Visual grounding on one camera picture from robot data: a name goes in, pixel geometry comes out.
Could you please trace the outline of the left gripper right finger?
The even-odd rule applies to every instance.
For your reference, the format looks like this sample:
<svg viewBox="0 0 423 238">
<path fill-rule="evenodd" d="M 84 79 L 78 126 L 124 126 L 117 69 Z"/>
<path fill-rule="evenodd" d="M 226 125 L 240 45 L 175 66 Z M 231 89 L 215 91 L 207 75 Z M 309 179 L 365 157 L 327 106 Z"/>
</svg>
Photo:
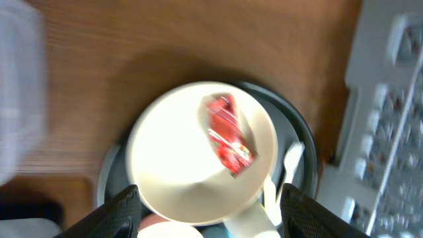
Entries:
<svg viewBox="0 0 423 238">
<path fill-rule="evenodd" d="M 280 205 L 284 238 L 369 238 L 292 184 L 283 185 Z"/>
</svg>

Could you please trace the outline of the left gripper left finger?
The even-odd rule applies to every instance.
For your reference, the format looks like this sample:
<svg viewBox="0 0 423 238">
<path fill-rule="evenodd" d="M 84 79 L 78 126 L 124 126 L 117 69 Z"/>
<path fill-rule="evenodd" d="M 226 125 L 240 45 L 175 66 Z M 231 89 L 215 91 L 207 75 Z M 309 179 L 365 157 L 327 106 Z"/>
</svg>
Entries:
<svg viewBox="0 0 423 238">
<path fill-rule="evenodd" d="M 54 238 L 136 238 L 142 203 L 136 185 L 129 185 L 111 200 Z"/>
</svg>

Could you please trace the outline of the white napkin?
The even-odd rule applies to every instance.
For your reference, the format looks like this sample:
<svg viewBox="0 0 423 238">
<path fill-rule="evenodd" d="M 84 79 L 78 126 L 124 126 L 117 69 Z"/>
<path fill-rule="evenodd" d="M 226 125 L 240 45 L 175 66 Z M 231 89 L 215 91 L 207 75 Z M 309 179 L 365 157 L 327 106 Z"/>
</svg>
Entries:
<svg viewBox="0 0 423 238">
<path fill-rule="evenodd" d="M 204 238 L 194 227 L 174 221 L 150 225 L 138 232 L 137 238 Z"/>
</svg>

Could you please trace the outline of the red snack wrapper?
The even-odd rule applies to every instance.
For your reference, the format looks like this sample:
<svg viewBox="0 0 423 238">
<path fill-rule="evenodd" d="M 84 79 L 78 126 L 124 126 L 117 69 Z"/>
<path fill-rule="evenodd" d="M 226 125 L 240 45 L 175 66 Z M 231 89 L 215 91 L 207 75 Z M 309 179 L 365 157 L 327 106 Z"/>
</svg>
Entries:
<svg viewBox="0 0 423 238">
<path fill-rule="evenodd" d="M 201 99 L 205 112 L 204 132 L 219 162 L 235 179 L 257 160 L 250 126 L 231 93 L 215 93 Z"/>
</svg>

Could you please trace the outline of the large beige bowl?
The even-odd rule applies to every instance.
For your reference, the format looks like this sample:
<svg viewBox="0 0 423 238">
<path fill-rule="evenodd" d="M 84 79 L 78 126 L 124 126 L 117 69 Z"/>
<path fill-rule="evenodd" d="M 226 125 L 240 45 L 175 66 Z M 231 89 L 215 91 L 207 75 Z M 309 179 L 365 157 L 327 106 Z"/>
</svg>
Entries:
<svg viewBox="0 0 423 238">
<path fill-rule="evenodd" d="M 206 105 L 224 94 L 235 97 L 240 129 L 256 153 L 253 164 L 236 177 L 221 164 L 208 135 Z M 210 225 L 258 200 L 277 155 L 274 124 L 256 99 L 227 83 L 202 81 L 168 91 L 143 111 L 130 133 L 126 166 L 129 181 L 151 211 Z"/>
</svg>

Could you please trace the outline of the small pink bowl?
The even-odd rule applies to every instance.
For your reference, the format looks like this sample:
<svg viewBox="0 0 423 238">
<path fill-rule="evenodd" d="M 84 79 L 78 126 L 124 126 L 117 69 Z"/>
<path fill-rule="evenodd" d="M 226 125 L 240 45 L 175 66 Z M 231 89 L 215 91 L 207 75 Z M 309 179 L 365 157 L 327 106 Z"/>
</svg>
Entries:
<svg viewBox="0 0 423 238">
<path fill-rule="evenodd" d="M 157 214 L 149 214 L 148 216 L 145 216 L 141 220 L 138 231 L 141 231 L 151 225 L 155 225 L 157 223 L 163 223 L 163 222 L 168 222 L 168 220 Z"/>
</svg>

